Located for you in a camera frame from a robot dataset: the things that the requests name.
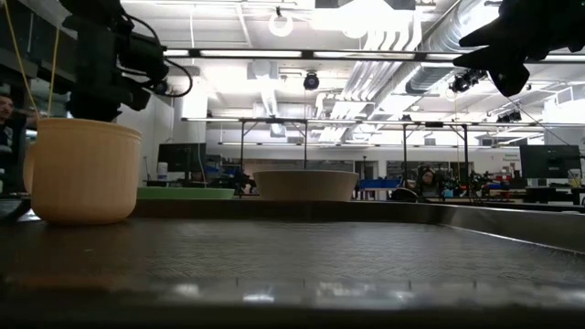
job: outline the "white container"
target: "white container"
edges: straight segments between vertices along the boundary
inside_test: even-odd
[[[168,163],[158,163],[156,166],[156,179],[166,180],[168,178]]]

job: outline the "security camera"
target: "security camera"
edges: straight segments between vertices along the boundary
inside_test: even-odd
[[[316,90],[319,88],[319,78],[317,78],[317,73],[309,72],[307,73],[307,77],[304,78],[304,88],[306,90]]]

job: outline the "beige bowl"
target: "beige bowl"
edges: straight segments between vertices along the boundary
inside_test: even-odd
[[[350,201],[358,175],[320,170],[282,170],[254,173],[264,200]]]

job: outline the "support pole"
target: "support pole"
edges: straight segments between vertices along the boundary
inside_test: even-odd
[[[305,124],[305,129],[304,129],[304,133],[303,133],[303,131],[302,131],[302,130],[301,130],[301,129],[300,129],[300,128],[299,128],[299,127],[296,125],[296,124],[294,124],[294,123],[292,124],[292,126],[293,126],[294,128],[296,128],[296,130],[297,130],[297,131],[299,131],[299,133],[301,134],[301,136],[302,136],[302,137],[304,137],[304,138],[307,138],[307,129],[306,129],[306,125],[307,125],[307,123]]]
[[[471,170],[469,167],[469,144],[467,143],[467,125],[463,125],[463,145],[465,151],[465,171],[467,172],[465,175],[464,183],[467,185],[467,194],[471,197],[471,188],[470,188],[470,181],[469,177],[471,174]]]
[[[409,188],[409,180],[408,180],[408,177],[409,177],[409,169],[407,167],[407,160],[408,160],[408,158],[407,158],[407,155],[406,155],[406,152],[407,152],[407,150],[406,150],[406,141],[409,139],[409,137],[406,135],[406,127],[407,127],[406,124],[402,126],[402,135],[404,137],[404,141],[403,141],[403,143],[404,143],[404,168],[403,168],[404,169],[404,172],[402,173],[402,180],[404,181],[404,187]]]
[[[457,132],[457,129],[453,128],[453,127],[449,127],[451,128],[452,131],[454,131],[455,133],[457,133],[457,136],[459,136],[459,138],[461,138],[462,140],[465,140],[465,138],[463,138],[463,136],[461,136],[461,134],[459,132]]]
[[[244,136],[245,136],[245,135],[247,135],[249,132],[251,132],[251,131],[252,131],[252,129],[256,128],[256,126],[257,126],[257,125],[258,125],[258,123],[257,123],[257,122],[255,122],[255,123],[254,123],[254,124],[253,124],[253,125],[252,125],[252,126],[251,126],[251,127],[250,127],[250,128],[249,128],[249,129],[248,129],[246,132],[245,132],[245,133],[244,133]]]
[[[307,137],[309,136],[309,123],[304,123],[304,169],[307,168]]]
[[[244,138],[246,137],[246,131],[244,130],[246,126],[246,122],[241,122],[241,142],[239,145],[239,175],[243,177],[244,175]],[[239,198],[242,197],[242,186],[241,182],[239,182]]]

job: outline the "ceiling light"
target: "ceiling light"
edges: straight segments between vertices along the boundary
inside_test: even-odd
[[[487,72],[482,69],[467,69],[463,74],[456,74],[455,80],[449,85],[454,93],[463,93],[487,78]]]
[[[239,122],[239,119],[234,118],[182,118],[181,120],[187,122]]]
[[[364,121],[362,122],[363,124],[401,124],[401,122],[395,122],[395,121]]]
[[[286,19],[283,27],[276,27],[276,19],[283,17]],[[268,21],[268,29],[276,37],[288,37],[293,31],[293,18],[285,15],[272,14],[271,19]]]
[[[339,124],[354,124],[357,120],[308,120],[309,123],[339,123]]]
[[[294,50],[201,50],[202,58],[300,58]]]
[[[242,143],[240,143],[240,142],[219,142],[218,145],[224,145],[224,146],[241,146]],[[244,145],[251,146],[251,145],[258,145],[258,143],[244,143]]]
[[[462,55],[462,53],[433,53],[433,54],[427,54],[427,57],[425,58],[427,61],[440,61],[440,62],[444,62],[444,61],[453,61],[454,59],[460,57]]]
[[[236,6],[242,5],[245,7],[259,7],[259,8],[274,8],[275,3],[273,1],[233,1],[233,0],[216,0],[216,1],[205,1],[205,0],[121,0],[123,5],[134,5],[134,4],[147,4],[147,5],[209,5],[209,6]],[[296,3],[284,3],[278,2],[280,7],[296,8]]]
[[[415,54],[409,52],[375,52],[375,51],[315,51],[315,58],[355,59],[355,60],[413,60]]]
[[[578,55],[578,54],[574,54],[574,55],[556,55],[556,54],[550,54],[545,59],[541,60],[541,62],[544,62],[544,63],[558,62],[558,63],[563,63],[563,64],[567,64],[567,63],[581,64],[581,63],[585,63],[585,55]]]
[[[189,50],[169,49],[169,50],[165,51],[165,56],[167,56],[167,57],[188,57]]]
[[[265,146],[301,146],[304,144],[297,144],[297,143],[262,143]]]
[[[394,10],[384,0],[345,1],[338,8],[314,10],[311,27],[315,30],[341,31],[346,37],[360,38],[367,31],[400,31],[408,26],[413,15],[412,11]]]
[[[419,13],[428,13],[428,12],[435,10],[436,8],[437,8],[437,4],[435,4],[434,1],[423,0],[423,1],[417,1],[415,10]]]

